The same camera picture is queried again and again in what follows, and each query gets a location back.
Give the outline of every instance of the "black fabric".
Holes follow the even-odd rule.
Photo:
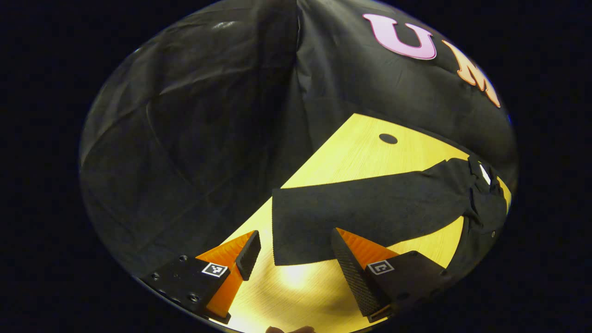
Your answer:
[[[506,219],[499,182],[487,184],[473,156],[469,161],[442,161],[424,171],[276,189],[272,201],[275,264],[334,259],[333,228],[391,246],[435,232],[461,215],[469,219],[468,232],[480,234],[500,228]],[[469,255],[458,265],[471,265],[473,259]]]
[[[409,45],[404,23],[427,28],[438,56],[386,50],[367,13],[396,19]],[[223,0],[172,24],[122,62],[86,119],[80,180],[98,235],[136,276],[215,247],[353,113],[479,156],[513,192],[505,105],[458,77],[441,39],[370,0]]]

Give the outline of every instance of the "wooden table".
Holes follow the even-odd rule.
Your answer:
[[[382,133],[396,137],[398,142],[394,145],[383,142],[378,137]],[[282,188],[422,171],[451,158],[466,160],[468,155],[415,130],[354,114]],[[510,191],[498,180],[509,208]],[[230,322],[215,323],[245,333],[264,333],[269,326],[285,332],[312,326],[316,333],[342,333],[386,320],[370,324],[361,315],[335,259],[274,266],[271,204],[270,198],[224,241],[256,229],[260,233],[261,251],[250,280],[241,285],[230,307]],[[463,221],[460,216],[437,232],[388,248],[399,254],[416,250],[447,267],[458,245]]]

